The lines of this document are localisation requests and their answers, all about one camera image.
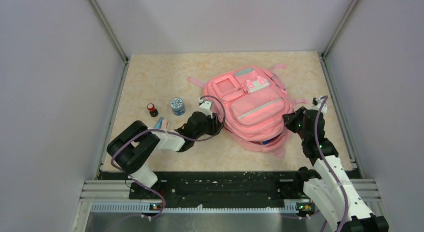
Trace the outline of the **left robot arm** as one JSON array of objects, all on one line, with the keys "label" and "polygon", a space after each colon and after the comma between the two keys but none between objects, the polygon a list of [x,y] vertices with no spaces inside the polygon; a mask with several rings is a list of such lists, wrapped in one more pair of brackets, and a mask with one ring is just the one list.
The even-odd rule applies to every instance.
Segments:
[{"label": "left robot arm", "polygon": [[174,131],[148,128],[137,120],[117,136],[107,146],[112,157],[111,164],[129,177],[142,184],[141,192],[149,199],[160,194],[156,174],[147,165],[147,160],[155,150],[184,153],[196,142],[208,141],[219,135],[224,123],[216,113],[206,115],[194,112],[188,121]]}]

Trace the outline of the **blue treehouse book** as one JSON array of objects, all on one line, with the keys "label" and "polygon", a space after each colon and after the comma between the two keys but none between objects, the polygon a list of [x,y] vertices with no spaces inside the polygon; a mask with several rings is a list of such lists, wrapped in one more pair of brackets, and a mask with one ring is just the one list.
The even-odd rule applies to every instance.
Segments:
[{"label": "blue treehouse book", "polygon": [[275,141],[277,138],[276,137],[274,137],[274,138],[272,138],[272,139],[269,139],[269,140],[266,140],[266,141],[262,141],[261,143],[263,144],[263,145],[268,145],[268,144],[270,144],[270,143],[272,143],[273,141]]}]

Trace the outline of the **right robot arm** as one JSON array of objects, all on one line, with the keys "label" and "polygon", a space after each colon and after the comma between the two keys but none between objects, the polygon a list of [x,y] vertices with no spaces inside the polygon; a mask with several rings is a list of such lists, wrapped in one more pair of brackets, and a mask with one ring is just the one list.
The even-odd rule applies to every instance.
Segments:
[{"label": "right robot arm", "polygon": [[285,127],[299,135],[303,153],[313,168],[301,168],[293,184],[299,198],[310,198],[334,232],[387,232],[389,223],[364,202],[334,144],[326,138],[320,110],[299,108],[282,116]]}]

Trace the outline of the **pink backpack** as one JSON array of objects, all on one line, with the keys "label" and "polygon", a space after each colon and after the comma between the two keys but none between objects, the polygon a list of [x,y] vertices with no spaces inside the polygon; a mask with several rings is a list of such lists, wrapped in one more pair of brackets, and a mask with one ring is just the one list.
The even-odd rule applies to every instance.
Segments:
[{"label": "pink backpack", "polygon": [[[193,77],[188,81],[213,96],[214,109],[224,128],[244,149],[256,153],[272,153],[283,158],[291,132],[285,127],[283,115],[295,111],[295,105],[307,104],[306,99],[291,99],[286,86],[275,70],[286,68],[277,64],[270,69],[245,66],[202,82]],[[263,141],[276,138],[263,145]]]}]

